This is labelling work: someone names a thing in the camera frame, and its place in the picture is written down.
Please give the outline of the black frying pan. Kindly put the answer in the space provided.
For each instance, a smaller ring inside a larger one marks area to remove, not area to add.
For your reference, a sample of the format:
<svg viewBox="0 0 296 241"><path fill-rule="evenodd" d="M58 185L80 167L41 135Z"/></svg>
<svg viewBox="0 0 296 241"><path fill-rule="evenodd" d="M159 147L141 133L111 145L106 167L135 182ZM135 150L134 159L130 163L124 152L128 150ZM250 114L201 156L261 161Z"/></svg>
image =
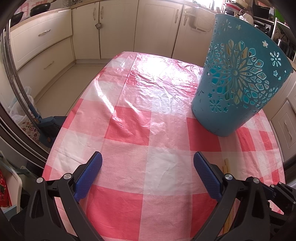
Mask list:
<svg viewBox="0 0 296 241"><path fill-rule="evenodd" d="M47 12L49 10L51 4L54 3L55 1L56 0L53 0L53 1L49 2L49 3L44 3L44 4L36 5L35 7L33 7L30 10L30 17L33 17L33 16L36 16L38 14Z"/></svg>

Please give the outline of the red white checkered tablecloth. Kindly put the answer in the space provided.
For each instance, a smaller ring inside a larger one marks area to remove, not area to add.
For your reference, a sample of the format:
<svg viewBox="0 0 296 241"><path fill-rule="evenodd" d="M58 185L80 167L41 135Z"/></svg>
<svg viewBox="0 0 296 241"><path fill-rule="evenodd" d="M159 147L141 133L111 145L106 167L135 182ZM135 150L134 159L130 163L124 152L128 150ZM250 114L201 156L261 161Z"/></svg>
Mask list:
<svg viewBox="0 0 296 241"><path fill-rule="evenodd" d="M123 52L92 80L69 113L43 177L61 178L94 152L102 168L80 205L105 240L189 240L216 205L194 153L230 173L271 185L285 180L280 149L263 111L227 137L196 120L191 102L202 68Z"/></svg>

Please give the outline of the blue perforated plastic basket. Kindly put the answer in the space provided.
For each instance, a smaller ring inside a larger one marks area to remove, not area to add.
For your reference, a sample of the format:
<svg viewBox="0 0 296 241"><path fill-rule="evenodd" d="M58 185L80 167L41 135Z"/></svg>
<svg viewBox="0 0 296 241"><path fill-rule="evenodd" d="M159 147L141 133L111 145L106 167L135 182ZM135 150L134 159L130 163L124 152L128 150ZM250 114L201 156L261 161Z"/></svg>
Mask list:
<svg viewBox="0 0 296 241"><path fill-rule="evenodd" d="M193 114L209 132L226 137L258 113L292 72L285 53L265 33L216 14Z"/></svg>

